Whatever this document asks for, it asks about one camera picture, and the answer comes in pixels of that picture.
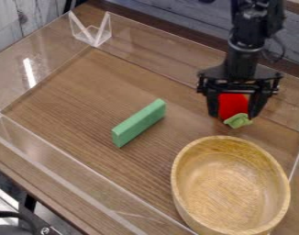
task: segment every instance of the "green rectangular block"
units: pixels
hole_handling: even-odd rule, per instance
[[[165,114],[165,102],[157,99],[111,129],[111,142],[121,148],[130,142]]]

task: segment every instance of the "green block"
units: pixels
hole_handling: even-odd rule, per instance
[[[165,114],[165,102],[157,99],[111,129],[111,142],[121,148],[130,142]]]
[[[238,113],[224,120],[224,124],[229,125],[230,128],[238,129],[242,126],[250,125],[252,120],[248,119],[248,115],[244,113]]]

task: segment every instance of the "bowl rim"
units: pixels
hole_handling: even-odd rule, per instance
[[[177,173],[177,169],[178,169],[178,162],[184,156],[184,153],[186,152],[188,149],[190,149],[194,145],[197,145],[198,143],[206,141],[206,140],[236,140],[240,141],[245,144],[248,144],[249,146],[254,147],[257,149],[257,151],[260,151],[262,153],[262,155],[266,157],[268,161],[270,162],[270,164],[274,166],[276,171],[278,172],[278,176],[280,176],[280,182],[282,184],[284,187],[284,199],[281,202],[281,207],[280,210],[277,212],[277,214],[273,216],[273,218],[269,220],[268,223],[260,225],[257,228],[254,229],[246,229],[246,230],[232,230],[232,229],[222,229],[218,227],[213,227],[209,226],[206,223],[200,222],[194,216],[192,216],[188,211],[186,211],[186,207],[185,207],[185,203],[182,198],[180,197],[180,192],[178,192],[178,187],[177,187],[177,183],[176,183],[176,173]],[[202,137],[200,139],[193,140],[192,142],[189,142],[189,144],[178,151],[173,163],[172,163],[172,173],[170,173],[170,182],[172,182],[172,196],[173,196],[173,200],[177,201],[178,206],[181,207],[181,209],[185,211],[186,215],[189,216],[189,218],[196,221],[201,226],[204,226],[205,228],[222,233],[222,234],[234,234],[237,233],[237,235],[252,235],[252,234],[261,234],[262,232],[268,231],[269,229],[272,229],[276,224],[280,222],[280,220],[284,218],[284,215],[288,211],[289,208],[289,203],[290,203],[290,186],[289,186],[289,180],[288,177],[282,171],[282,168],[280,166],[280,164],[277,163],[276,159],[273,158],[273,156],[254,143],[252,143],[248,140],[232,137],[232,136],[224,136],[224,135],[217,135],[217,136],[209,136],[209,137]]]

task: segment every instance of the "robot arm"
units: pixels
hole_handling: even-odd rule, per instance
[[[276,94],[281,74],[257,62],[264,42],[281,30],[282,21],[281,0],[232,0],[232,31],[225,60],[217,67],[198,72],[197,92],[206,97],[212,117],[217,117],[221,93],[249,95],[249,118],[260,114],[268,98]]]

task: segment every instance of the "red object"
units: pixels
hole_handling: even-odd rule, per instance
[[[248,101],[241,94],[218,95],[218,117],[225,120],[238,113],[246,114]]]

